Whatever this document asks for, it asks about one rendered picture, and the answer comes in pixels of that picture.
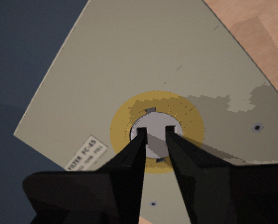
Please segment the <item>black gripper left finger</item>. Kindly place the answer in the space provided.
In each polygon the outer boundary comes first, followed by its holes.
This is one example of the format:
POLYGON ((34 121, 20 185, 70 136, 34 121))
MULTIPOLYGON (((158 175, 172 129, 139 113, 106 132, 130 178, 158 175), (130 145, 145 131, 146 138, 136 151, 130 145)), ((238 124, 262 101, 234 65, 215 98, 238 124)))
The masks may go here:
POLYGON ((36 215, 42 209, 103 211, 110 224, 139 224, 145 163, 145 132, 140 132, 96 170, 39 171, 22 187, 36 215))

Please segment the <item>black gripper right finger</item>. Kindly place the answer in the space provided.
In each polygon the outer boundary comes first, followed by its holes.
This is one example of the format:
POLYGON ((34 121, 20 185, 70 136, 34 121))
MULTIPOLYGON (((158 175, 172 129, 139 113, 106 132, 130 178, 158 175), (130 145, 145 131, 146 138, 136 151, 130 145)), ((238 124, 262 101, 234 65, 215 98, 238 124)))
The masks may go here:
POLYGON ((190 224, 234 224, 245 195, 278 193, 278 164, 236 166, 172 131, 166 142, 190 224))

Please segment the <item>white cylinder with two slots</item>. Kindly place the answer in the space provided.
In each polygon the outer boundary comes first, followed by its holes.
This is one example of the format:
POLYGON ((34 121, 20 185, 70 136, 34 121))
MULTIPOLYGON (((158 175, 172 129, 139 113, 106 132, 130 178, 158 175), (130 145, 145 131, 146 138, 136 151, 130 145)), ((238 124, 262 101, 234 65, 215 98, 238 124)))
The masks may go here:
POLYGON ((138 118, 131 128, 131 141, 140 132, 145 132, 148 158, 159 159, 169 156, 166 131, 172 131, 183 137, 183 130, 178 120, 169 114, 156 112, 155 107, 148 108, 147 114, 138 118))

